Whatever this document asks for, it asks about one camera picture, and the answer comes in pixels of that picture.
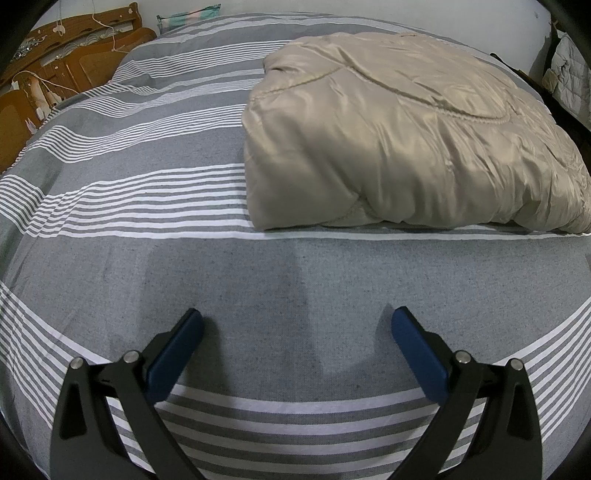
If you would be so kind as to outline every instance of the cable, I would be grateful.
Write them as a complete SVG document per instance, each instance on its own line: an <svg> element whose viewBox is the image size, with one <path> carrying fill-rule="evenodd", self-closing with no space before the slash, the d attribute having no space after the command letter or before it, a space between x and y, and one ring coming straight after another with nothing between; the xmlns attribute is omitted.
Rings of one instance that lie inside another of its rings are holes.
<svg viewBox="0 0 591 480"><path fill-rule="evenodd" d="M56 20L56 26L53 29L53 31L58 32L60 37L63 36L63 34L66 32L66 28L64 27L64 24L61 21L61 0L60 0L60 5L59 5L58 19Z"/></svg>
<svg viewBox="0 0 591 480"><path fill-rule="evenodd" d="M99 22L99 21L98 21L98 20L95 18L95 13L96 13L95 0L92 0L92 9L93 9L93 12L92 12L92 20L94 20L94 21L95 21L95 22L97 22L99 25L102 25L102 26L103 26L103 27L105 27L105 28L110 28L110 29L113 31L113 48L111 49L111 51L118 51L118 52L120 52L120 53L125 53L125 54L128 54L129 52L127 52L127 51L123 51L123 50L117 50L117 49L115 48L115 29L114 29L113 27L111 27L110 25L105 25L104 23L102 23L102 22Z"/></svg>
<svg viewBox="0 0 591 480"><path fill-rule="evenodd" d="M49 80L42 79L42 78L41 78L39 75L37 75L35 72L32 72L32 71L30 71L30 70L21 70L20 72L16 72L16 73L15 73L15 74L12 76L12 81L14 82L14 77L15 77L15 76L17 76L19 73L23 73L23 72L24 72L24 73L30 73L31 75L33 75L33 76L37 77L39 80L41 80L43 83L49 83L49 84L51 84L51 85L53 85L53 86L56 86L56 87L59 87L59 88L63 88L63 89L65 89L65 90L71 90L71 91L72 91L72 92L74 92L75 94L78 94L78 93L80 93L80 92L77 92L77 91L75 91L73 88L64 87L63 85L58 85L57 83L53 83L53 82L50 82Z"/></svg>

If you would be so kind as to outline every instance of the gray and white striped sheet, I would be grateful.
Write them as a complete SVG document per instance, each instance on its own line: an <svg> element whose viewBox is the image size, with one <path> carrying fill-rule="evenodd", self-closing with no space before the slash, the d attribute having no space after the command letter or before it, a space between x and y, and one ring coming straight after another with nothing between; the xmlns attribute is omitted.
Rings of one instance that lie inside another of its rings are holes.
<svg viewBox="0 0 591 480"><path fill-rule="evenodd" d="M389 334L402 304L452 349L523 358L544 475L565 457L591 405L588 236L511 225L263 233L249 220L240 117L264 56L304 35L404 30L220 17L134 49L111 82L52 112L0 178L0 408L41 469L72 357L115 360L189 306L205 315L205 338L157 408L208 478L387 478L436 412Z"/></svg>

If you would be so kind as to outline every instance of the bedroom wall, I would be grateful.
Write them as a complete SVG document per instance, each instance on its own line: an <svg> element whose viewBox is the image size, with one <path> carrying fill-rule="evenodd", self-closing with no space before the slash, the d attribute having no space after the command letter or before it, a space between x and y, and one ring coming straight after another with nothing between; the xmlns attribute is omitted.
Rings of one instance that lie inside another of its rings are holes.
<svg viewBox="0 0 591 480"><path fill-rule="evenodd" d="M244 12L328 12L393 20L455 38L540 81L550 38L550 14L537 0L137 0L144 25L158 32L156 15L222 4L222 15ZM95 0L96 10L126 5ZM92 0L61 0L62 17L91 13ZM56 21L59 2L37 25Z"/></svg>

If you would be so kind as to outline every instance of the wooden bed frame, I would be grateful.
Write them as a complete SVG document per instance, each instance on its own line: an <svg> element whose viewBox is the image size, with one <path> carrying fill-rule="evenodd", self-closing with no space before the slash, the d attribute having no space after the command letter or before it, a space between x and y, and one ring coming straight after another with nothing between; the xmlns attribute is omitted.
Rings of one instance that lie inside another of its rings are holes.
<svg viewBox="0 0 591 480"><path fill-rule="evenodd" d="M31 46L22 51L20 57L15 55L7 69L0 74L0 87L10 85L13 79L19 86L18 90L0 96L0 173L13 164L32 132L41 126L37 114L40 102L47 113L58 103L54 94L65 99L104 85L111 79L126 52L156 38L153 30L142 27L136 2L127 7L97 13L95 19L115 28L131 24L132 30L115 35L115 48L120 51L112 51L113 37L108 36L43 65L48 55L68 43L75 43L93 32L105 30L104 26L93 20L92 15L79 15L62 20L66 29L62 36L53 31L55 22L33 29L27 36ZM45 84L23 70L65 88Z"/></svg>

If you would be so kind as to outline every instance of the beige comforter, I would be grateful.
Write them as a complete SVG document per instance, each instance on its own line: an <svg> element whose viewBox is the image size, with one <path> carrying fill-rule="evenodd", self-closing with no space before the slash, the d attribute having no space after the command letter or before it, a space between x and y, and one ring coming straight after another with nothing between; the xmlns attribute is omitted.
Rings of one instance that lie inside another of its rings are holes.
<svg viewBox="0 0 591 480"><path fill-rule="evenodd" d="M269 55L243 114L259 229L514 220L591 231L591 179L546 108L425 35L304 37Z"/></svg>

